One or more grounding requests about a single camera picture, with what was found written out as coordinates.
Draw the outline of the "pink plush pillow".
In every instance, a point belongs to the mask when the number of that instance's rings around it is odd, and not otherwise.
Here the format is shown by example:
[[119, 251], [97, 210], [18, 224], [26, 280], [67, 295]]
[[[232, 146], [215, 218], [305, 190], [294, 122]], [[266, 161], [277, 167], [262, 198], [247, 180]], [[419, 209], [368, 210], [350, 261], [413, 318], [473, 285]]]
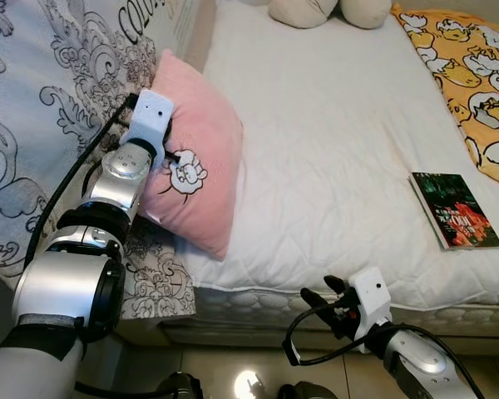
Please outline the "pink plush pillow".
[[139, 213], [222, 261], [233, 232], [245, 128], [225, 96], [169, 50], [151, 90], [174, 103], [165, 144], [174, 159], [151, 172]]

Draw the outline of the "dark green red book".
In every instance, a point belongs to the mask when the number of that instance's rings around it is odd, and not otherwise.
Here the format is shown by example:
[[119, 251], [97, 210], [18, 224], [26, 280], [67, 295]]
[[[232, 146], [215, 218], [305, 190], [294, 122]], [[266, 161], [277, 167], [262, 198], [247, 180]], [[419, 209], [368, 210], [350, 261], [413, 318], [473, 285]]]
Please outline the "dark green red book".
[[499, 248], [499, 235], [462, 175], [413, 172], [409, 181], [442, 249]]

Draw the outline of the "dark robot right leg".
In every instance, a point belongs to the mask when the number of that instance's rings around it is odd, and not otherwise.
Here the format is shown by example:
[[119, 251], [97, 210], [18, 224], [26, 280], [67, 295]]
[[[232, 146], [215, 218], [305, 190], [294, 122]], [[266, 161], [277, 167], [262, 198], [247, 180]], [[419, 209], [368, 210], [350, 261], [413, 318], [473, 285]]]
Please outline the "dark robot right leg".
[[334, 399], [334, 395], [321, 385], [302, 381], [296, 384], [284, 384], [279, 389], [277, 399]]

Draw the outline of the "dark robot leg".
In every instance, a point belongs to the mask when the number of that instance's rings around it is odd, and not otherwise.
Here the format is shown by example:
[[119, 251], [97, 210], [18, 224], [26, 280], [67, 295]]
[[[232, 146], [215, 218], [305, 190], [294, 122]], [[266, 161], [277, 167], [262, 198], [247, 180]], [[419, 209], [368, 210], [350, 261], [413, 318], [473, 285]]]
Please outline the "dark robot leg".
[[205, 399], [200, 380], [188, 373], [173, 372], [161, 381], [154, 399]]
[[284, 384], [279, 389], [277, 399], [334, 399], [334, 395], [321, 385], [302, 381], [296, 384]]

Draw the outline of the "grey floral print fabric panel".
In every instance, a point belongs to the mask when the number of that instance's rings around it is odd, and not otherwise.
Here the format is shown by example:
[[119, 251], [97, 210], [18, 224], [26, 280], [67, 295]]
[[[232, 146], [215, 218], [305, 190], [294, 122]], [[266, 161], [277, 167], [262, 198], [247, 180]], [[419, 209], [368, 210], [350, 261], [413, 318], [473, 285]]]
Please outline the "grey floral print fabric panel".
[[0, 292], [75, 160], [175, 46], [172, 0], [0, 0]]

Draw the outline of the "white quilted mattress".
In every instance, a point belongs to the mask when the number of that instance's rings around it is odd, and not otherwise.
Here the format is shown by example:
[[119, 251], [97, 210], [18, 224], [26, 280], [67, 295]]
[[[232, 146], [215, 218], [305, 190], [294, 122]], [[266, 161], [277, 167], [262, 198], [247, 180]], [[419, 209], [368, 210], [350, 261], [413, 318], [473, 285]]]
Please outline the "white quilted mattress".
[[215, 261], [178, 239], [194, 323], [284, 329], [325, 276], [378, 268], [393, 316], [499, 336], [499, 248], [445, 250], [414, 172], [458, 174], [499, 234], [499, 182], [467, 154], [435, 80], [394, 21], [293, 29], [218, 0], [204, 75], [245, 127], [233, 235]]

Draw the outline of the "dark robot left leg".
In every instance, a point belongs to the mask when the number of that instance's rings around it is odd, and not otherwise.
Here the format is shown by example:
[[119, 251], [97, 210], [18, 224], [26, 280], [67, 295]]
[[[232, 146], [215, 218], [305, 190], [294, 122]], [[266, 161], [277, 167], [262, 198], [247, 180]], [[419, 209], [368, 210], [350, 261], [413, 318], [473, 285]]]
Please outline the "dark robot left leg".
[[188, 373], [173, 372], [161, 381], [154, 399], [205, 399], [200, 380]]

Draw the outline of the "yellow egg print quilt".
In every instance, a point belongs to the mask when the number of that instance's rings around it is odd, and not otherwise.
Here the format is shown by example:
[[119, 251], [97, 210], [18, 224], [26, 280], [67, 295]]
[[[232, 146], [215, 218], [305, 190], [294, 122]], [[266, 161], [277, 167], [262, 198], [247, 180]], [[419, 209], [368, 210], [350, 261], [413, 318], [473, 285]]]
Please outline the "yellow egg print quilt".
[[499, 182], [499, 24], [467, 12], [391, 14], [432, 73], [472, 163]]

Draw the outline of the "beige plush toy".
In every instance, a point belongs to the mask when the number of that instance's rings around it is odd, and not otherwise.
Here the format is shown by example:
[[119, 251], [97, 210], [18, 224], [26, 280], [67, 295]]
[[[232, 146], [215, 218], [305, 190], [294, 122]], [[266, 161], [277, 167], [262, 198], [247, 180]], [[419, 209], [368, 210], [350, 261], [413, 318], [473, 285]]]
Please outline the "beige plush toy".
[[295, 29], [314, 29], [334, 14], [359, 29], [378, 29], [390, 15], [394, 0], [269, 0], [268, 13]]

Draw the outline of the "beige bed frame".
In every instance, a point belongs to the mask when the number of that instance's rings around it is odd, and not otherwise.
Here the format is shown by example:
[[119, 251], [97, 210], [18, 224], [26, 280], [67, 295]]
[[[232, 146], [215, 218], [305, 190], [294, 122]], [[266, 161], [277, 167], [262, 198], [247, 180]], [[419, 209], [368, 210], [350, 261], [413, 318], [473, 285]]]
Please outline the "beige bed frame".
[[[457, 305], [418, 312], [393, 309], [394, 322], [436, 335], [458, 356], [499, 356], [499, 305]], [[195, 317], [123, 320], [116, 334], [143, 347], [215, 346], [279, 349], [288, 323], [207, 322]]]

